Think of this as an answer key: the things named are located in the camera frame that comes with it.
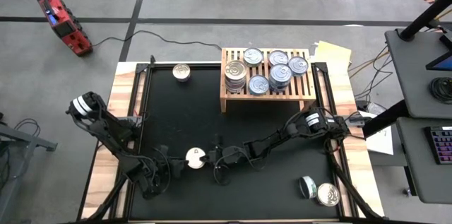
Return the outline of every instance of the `paper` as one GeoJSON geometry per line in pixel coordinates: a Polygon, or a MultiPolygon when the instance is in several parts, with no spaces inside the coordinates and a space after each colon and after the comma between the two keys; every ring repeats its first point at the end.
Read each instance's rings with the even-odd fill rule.
{"type": "MultiPolygon", "coordinates": [[[[359,111],[363,117],[375,118],[375,114],[359,111]]],[[[367,150],[378,153],[385,153],[394,155],[393,151],[393,135],[391,133],[391,126],[388,126],[374,135],[366,138],[367,150]]]]}

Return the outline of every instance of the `wooden table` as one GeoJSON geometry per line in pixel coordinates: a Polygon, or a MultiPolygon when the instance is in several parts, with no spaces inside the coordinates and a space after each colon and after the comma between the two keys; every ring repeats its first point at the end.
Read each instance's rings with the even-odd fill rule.
{"type": "MultiPolygon", "coordinates": [[[[357,111],[352,86],[347,73],[350,55],[351,50],[349,49],[331,45],[326,42],[320,42],[314,57],[314,62],[326,62],[328,65],[331,88],[333,90],[338,115],[350,115],[357,111]]],[[[112,92],[110,93],[108,102],[108,110],[117,117],[127,116],[137,63],[138,62],[118,63],[112,92]]],[[[320,73],[319,78],[320,82],[323,82],[320,73]]],[[[135,106],[136,113],[138,113],[138,108],[141,103],[143,84],[144,76],[142,76],[139,81],[135,106]]],[[[322,96],[325,98],[323,102],[328,103],[324,86],[322,86],[322,92],[322,96]]],[[[363,136],[362,130],[357,127],[350,128],[350,131],[354,135],[363,136]]],[[[366,142],[362,139],[349,136],[344,140],[344,148],[353,185],[371,208],[380,216],[383,216],[383,208],[381,206],[369,154],[367,152],[366,142]]],[[[107,149],[100,147],[95,155],[81,218],[89,217],[103,202],[110,189],[114,186],[116,172],[117,159],[107,149]]],[[[347,200],[345,188],[341,183],[339,185],[342,192],[344,213],[347,216],[351,216],[350,205],[347,200]]],[[[126,186],[124,186],[121,195],[119,196],[117,217],[121,217],[124,209],[125,187],[126,186]]]]}

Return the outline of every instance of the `slatted wooden shelf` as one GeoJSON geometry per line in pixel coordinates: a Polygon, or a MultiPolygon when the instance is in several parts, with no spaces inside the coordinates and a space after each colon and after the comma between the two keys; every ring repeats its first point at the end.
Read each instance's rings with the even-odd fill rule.
{"type": "Polygon", "coordinates": [[[221,82],[220,82],[220,102],[221,111],[226,112],[226,102],[228,100],[286,100],[300,101],[300,107],[310,105],[316,99],[314,90],[314,80],[312,78],[311,63],[309,61],[308,49],[269,49],[260,48],[263,52],[262,65],[255,68],[248,68],[246,71],[246,84],[240,93],[231,93],[225,85],[225,66],[228,61],[243,61],[243,53],[246,48],[223,48],[221,52],[221,82]],[[265,95],[255,96],[249,93],[248,82],[254,75],[262,75],[268,79],[270,73],[269,54],[274,50],[281,50],[287,53],[289,59],[293,56],[304,57],[308,61],[309,69],[302,77],[292,77],[290,84],[283,93],[274,93],[269,90],[265,95]]]}

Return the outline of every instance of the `keyboard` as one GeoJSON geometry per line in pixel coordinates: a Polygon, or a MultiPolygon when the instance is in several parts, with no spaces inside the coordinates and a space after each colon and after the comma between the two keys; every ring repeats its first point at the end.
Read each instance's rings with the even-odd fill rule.
{"type": "Polygon", "coordinates": [[[437,164],[452,164],[452,126],[424,128],[437,164]]]}

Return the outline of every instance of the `concrete floor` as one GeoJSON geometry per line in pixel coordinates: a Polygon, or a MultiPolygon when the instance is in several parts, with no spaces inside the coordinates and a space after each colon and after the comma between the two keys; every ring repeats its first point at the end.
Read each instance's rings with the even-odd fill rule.
{"type": "MultiPolygon", "coordinates": [[[[79,17],[129,18],[135,0],[64,0],[79,17]]],[[[0,0],[0,16],[42,16],[35,0],[0,0]]],[[[143,0],[141,18],[249,18],[302,20],[412,20],[428,7],[423,0],[143,0]]],[[[93,43],[111,35],[123,38],[128,24],[84,23],[93,43]]],[[[352,62],[375,57],[387,27],[280,25],[148,25],[146,29],[178,41],[211,42],[221,47],[302,47],[319,40],[353,50],[352,62]]],[[[75,220],[93,155],[95,140],[64,114],[69,102],[89,90],[107,100],[122,43],[106,42],[78,58],[46,23],[0,23],[0,111],[14,125],[32,117],[42,138],[59,143],[54,153],[36,151],[20,190],[16,220],[62,223],[75,220]]],[[[179,46],[140,34],[133,38],[127,61],[219,60],[212,47],[179,46]]],[[[374,75],[372,68],[352,79],[359,93],[374,75]]],[[[372,100],[386,107],[402,98],[393,75],[376,88],[372,100]]],[[[405,198],[403,170],[375,167],[383,208],[389,218],[450,223],[452,206],[426,205],[405,198]]]]}

